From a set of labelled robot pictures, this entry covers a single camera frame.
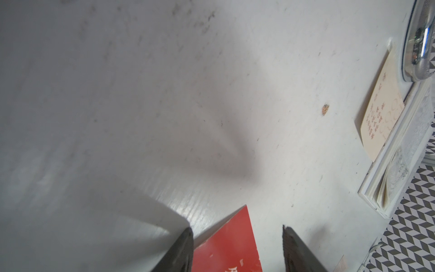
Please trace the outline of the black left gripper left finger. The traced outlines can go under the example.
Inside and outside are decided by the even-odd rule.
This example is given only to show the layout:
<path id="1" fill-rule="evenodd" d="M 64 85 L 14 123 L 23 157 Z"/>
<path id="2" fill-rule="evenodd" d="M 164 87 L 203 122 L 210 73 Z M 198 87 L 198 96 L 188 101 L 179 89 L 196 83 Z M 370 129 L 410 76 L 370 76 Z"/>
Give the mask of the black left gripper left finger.
<path id="1" fill-rule="evenodd" d="M 191 272 L 193 255 L 194 236 L 192 229 L 188 227 L 151 272 Z"/>

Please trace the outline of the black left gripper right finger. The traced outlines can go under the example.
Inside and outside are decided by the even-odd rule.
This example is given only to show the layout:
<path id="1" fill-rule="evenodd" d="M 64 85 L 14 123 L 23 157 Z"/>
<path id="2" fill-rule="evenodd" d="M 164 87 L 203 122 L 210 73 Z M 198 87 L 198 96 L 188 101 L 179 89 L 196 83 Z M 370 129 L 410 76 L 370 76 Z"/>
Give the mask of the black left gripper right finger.
<path id="1" fill-rule="evenodd" d="M 287 272 L 327 272 L 294 229 L 283 226 L 283 256 Z"/>

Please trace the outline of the beige calendar card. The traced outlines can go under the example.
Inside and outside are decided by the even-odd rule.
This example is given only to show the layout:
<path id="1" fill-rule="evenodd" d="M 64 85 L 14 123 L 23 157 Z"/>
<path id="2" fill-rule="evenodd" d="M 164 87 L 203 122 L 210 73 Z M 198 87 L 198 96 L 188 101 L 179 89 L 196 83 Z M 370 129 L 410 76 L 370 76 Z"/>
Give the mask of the beige calendar card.
<path id="1" fill-rule="evenodd" d="M 395 55 L 388 53 L 360 127 L 362 145 L 374 162 L 404 110 Z"/>

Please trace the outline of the pale pink card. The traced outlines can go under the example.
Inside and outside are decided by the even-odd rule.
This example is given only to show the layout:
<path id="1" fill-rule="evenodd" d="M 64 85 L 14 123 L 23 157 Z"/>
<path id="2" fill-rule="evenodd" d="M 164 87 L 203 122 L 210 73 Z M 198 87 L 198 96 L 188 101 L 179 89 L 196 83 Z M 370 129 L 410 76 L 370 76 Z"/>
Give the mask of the pale pink card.
<path id="1" fill-rule="evenodd" d="M 346 257 L 343 255 L 333 272 L 346 272 L 347 268 Z"/>

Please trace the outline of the red square card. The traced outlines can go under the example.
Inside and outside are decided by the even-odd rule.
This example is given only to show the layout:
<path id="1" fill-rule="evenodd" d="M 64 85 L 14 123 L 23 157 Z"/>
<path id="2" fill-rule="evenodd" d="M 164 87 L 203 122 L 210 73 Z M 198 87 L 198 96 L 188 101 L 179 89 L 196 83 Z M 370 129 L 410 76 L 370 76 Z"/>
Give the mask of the red square card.
<path id="1" fill-rule="evenodd" d="M 191 270 L 192 272 L 262 271 L 246 205 L 194 250 Z"/>

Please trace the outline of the white photo album bicycle cover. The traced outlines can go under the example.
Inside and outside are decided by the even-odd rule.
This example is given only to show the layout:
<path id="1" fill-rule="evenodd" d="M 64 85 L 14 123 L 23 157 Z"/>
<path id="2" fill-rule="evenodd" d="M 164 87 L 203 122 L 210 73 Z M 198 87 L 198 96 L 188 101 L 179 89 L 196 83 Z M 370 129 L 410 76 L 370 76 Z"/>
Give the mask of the white photo album bicycle cover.
<path id="1" fill-rule="evenodd" d="M 432 135 L 433 80 L 434 77 L 430 77 L 412 85 L 399 120 L 358 191 L 358 195 L 385 219 L 397 208 L 404 187 L 421 163 Z"/>

